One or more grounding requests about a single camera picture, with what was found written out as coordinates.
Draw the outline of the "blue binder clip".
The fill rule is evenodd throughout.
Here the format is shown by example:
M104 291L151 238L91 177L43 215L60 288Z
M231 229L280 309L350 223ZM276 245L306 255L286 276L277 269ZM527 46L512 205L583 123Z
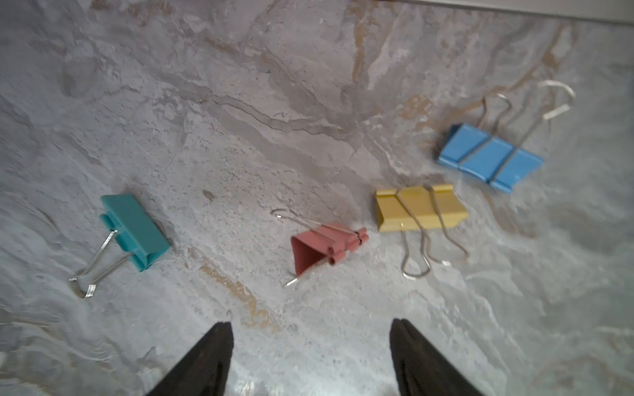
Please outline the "blue binder clip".
M454 125L440 149L437 162L474 177L496 191L510 194L519 182L538 171L544 163L542 157L523 148L525 142L542 123L569 112L576 100L573 88L560 81L543 80L537 83L536 88L562 91L566 94L566 101L541 114L518 143L513 145L498 137L500 122L513 109L513 103L505 94L497 92L493 96L503 100L507 108L496 118L494 130L487 133L481 129L489 112L489 98L485 96L482 98L484 111L478 124Z

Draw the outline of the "yellow binder clip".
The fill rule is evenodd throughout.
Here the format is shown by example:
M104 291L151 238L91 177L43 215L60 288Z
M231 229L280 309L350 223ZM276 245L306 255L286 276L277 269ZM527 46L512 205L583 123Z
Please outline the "yellow binder clip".
M401 234L405 248L401 274L406 279L415 281L426 277L432 271L434 262L447 267L451 265L449 260L439 259L431 254L431 230L442 230L444 237L461 250L465 258L470 257L468 250L448 232L469 217L467 208L455 195L452 184L377 190L375 199L378 231ZM421 232L420 253L424 267L420 272L412 273L406 270L410 259L407 233L416 230Z

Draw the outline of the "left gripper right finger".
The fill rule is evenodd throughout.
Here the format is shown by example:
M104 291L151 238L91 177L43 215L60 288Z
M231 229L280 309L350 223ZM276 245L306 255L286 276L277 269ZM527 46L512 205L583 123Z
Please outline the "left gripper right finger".
M401 395L482 396L409 320L392 321L390 347Z

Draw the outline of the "pink binder clip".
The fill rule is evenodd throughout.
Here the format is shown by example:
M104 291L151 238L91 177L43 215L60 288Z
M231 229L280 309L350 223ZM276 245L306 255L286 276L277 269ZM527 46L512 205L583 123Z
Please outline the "pink binder clip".
M323 263L334 266L352 252L356 252L368 239L365 228L350 229L336 222L323 223L298 214L287 208L270 212L278 219L288 219L306 228L306 231L291 237L295 275L284 286L299 282L305 272Z

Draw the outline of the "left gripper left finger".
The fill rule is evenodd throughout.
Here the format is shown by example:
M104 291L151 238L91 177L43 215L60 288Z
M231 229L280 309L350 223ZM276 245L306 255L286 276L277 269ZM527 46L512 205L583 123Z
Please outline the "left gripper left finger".
M147 395L224 395L233 349L231 323L216 323Z

